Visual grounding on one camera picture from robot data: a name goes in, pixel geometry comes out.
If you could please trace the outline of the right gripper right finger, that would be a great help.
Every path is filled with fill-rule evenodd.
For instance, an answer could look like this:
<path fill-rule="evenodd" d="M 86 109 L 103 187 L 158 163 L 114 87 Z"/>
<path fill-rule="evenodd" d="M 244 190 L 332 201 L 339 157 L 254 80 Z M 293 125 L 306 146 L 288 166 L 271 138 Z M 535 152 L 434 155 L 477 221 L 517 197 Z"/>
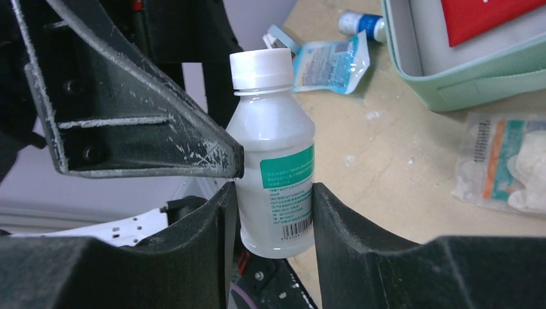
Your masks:
<path fill-rule="evenodd" d="M 402 238 L 312 189 L 324 308 L 544 308 L 545 239 Z"/>

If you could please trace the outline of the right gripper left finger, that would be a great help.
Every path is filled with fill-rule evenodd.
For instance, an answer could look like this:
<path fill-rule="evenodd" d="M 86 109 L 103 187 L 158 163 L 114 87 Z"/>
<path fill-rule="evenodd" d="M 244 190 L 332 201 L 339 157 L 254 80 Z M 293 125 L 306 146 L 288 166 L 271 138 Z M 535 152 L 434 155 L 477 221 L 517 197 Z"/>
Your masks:
<path fill-rule="evenodd" d="M 95 238 L 1 238 L 2 308 L 226 308 L 236 193 L 133 247 Z"/>

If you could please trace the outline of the white plastic bottle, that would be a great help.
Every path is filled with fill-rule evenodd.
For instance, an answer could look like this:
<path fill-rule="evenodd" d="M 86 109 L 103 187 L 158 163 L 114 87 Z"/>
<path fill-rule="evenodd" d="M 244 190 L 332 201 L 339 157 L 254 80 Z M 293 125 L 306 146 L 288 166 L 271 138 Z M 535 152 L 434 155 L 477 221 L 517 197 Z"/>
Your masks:
<path fill-rule="evenodd" d="M 292 94 L 291 51 L 233 53 L 230 65 L 240 101 L 227 132 L 244 150 L 235 181 L 242 243 L 264 258 L 297 256 L 314 244 L 315 124 Z"/>

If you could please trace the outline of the beige gauze packet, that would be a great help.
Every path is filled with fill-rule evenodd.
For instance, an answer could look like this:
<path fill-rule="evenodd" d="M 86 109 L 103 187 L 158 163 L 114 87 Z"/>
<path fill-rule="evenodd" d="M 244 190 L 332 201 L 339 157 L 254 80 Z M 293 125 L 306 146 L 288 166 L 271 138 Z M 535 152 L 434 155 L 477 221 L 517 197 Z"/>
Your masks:
<path fill-rule="evenodd" d="M 545 215 L 545 115 L 470 113 L 453 195 L 531 216 Z"/>

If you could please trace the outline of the blue white plastic bag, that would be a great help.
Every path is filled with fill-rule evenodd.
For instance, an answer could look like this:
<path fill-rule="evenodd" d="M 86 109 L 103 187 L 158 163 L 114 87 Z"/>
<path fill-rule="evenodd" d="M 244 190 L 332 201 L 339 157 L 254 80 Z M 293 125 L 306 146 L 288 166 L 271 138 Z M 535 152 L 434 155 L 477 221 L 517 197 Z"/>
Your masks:
<path fill-rule="evenodd" d="M 293 61 L 294 93 L 329 90 L 348 95 L 370 67 L 366 33 L 347 41 L 308 42 Z"/>

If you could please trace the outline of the red first aid pouch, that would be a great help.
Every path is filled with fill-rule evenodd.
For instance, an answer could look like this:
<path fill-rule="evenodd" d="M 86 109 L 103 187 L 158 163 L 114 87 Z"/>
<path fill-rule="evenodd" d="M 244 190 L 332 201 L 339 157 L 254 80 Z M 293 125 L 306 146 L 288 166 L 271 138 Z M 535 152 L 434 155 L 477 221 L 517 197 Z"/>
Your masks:
<path fill-rule="evenodd" d="M 448 44 L 455 47 L 545 6 L 545 0 L 442 0 Z"/>

